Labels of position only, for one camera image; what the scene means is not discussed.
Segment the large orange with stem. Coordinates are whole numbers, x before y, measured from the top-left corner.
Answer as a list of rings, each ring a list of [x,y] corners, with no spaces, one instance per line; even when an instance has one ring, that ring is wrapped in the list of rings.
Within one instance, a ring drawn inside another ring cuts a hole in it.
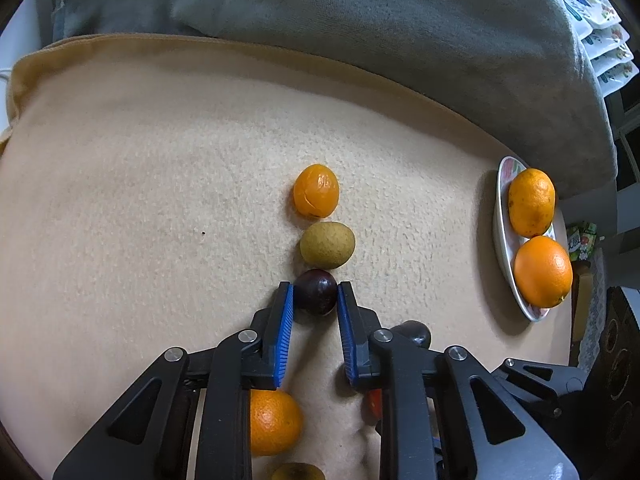
[[[519,236],[544,235],[553,221],[555,206],[555,187],[543,171],[527,168],[511,181],[508,213],[511,226]]]

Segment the small orange kumquat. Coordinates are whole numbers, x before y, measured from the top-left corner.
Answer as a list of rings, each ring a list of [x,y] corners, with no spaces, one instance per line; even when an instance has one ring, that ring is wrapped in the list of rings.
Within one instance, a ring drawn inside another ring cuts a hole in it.
[[[305,168],[293,185],[296,211],[308,218],[328,218],[340,199],[340,185],[327,166],[314,164]]]

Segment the red cherry tomato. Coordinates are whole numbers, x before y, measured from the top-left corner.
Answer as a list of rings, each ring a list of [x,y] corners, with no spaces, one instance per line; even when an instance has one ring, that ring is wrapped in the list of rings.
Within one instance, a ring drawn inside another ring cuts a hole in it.
[[[373,389],[366,393],[367,407],[376,420],[383,417],[382,390]]]

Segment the green printed box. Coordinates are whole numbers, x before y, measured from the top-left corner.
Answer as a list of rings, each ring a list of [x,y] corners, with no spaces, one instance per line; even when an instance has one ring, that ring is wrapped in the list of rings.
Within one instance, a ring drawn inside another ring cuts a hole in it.
[[[597,225],[592,222],[576,222],[566,229],[570,261],[587,261],[591,258],[598,238]]]

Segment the grey cushion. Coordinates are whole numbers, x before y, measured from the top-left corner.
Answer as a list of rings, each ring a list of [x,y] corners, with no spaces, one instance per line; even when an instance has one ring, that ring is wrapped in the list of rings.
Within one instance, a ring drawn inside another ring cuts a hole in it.
[[[53,35],[158,32],[332,58],[468,118],[569,198],[611,184],[612,131],[562,0],[54,0]]]

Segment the floral white plate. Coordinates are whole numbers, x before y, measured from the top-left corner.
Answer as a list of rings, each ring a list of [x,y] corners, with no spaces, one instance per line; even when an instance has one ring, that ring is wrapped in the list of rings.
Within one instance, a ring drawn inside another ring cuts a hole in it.
[[[527,242],[526,237],[521,237],[512,229],[508,213],[508,191],[510,183],[527,166],[521,159],[511,155],[506,155],[500,160],[497,169],[496,198],[494,218],[492,218],[492,238],[494,239],[495,252],[500,266],[500,270],[511,292],[516,304],[529,322],[536,323],[542,321],[549,313],[549,309],[541,309],[532,306],[521,295],[513,274],[513,261],[520,248]]]

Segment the brown longan fruit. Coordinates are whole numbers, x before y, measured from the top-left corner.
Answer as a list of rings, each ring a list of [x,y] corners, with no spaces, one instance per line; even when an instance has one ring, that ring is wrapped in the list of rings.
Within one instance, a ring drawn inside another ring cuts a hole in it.
[[[299,241],[300,255],[310,266],[337,269],[355,251],[354,232],[340,222],[318,222],[304,232]]]

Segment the dark purple plum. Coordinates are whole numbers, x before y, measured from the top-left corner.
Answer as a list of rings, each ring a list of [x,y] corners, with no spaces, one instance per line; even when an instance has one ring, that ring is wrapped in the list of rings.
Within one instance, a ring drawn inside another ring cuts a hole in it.
[[[337,303],[337,282],[325,270],[310,269],[296,278],[293,284],[294,308],[314,316],[325,316]]]

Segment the tan blanket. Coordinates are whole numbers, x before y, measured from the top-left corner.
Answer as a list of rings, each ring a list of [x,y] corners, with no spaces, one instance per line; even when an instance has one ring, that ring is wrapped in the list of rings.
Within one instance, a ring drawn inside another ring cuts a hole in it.
[[[292,186],[337,176],[336,278],[386,326],[487,367],[565,363],[570,307],[529,323],[492,242],[506,147],[358,68],[217,40],[95,36],[1,93],[1,420],[50,478],[167,348],[213,347],[303,271]]]

